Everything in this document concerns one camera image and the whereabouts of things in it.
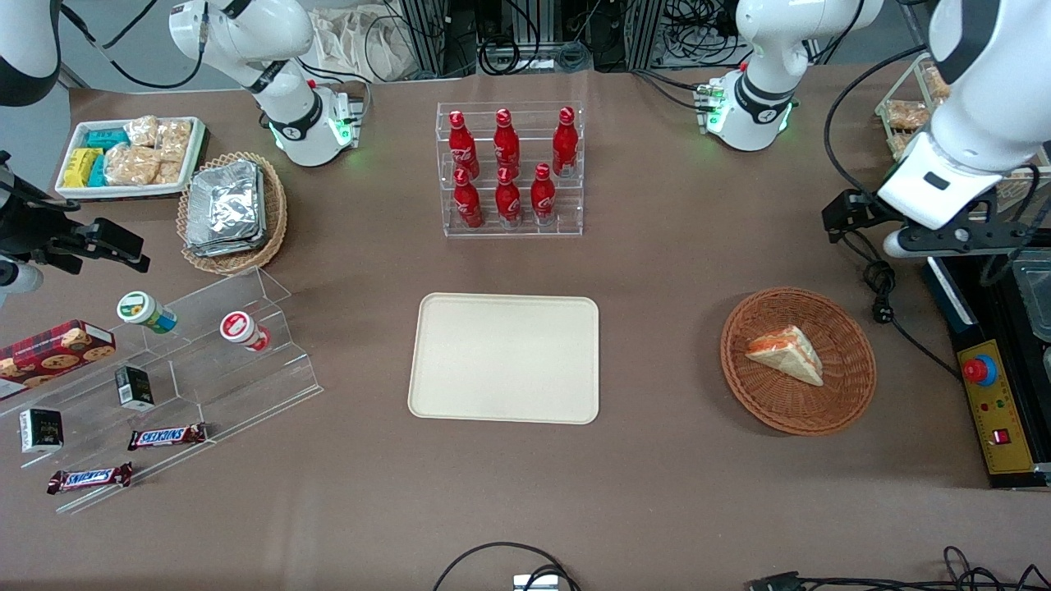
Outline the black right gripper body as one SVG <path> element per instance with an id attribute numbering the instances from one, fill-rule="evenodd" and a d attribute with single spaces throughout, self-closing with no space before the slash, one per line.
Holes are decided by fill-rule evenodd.
<path id="1" fill-rule="evenodd" d="M 42 192 L 11 171 L 11 154 L 1 152 L 1 251 L 11 259 L 30 259 L 51 238 L 51 216 L 40 207 Z"/>

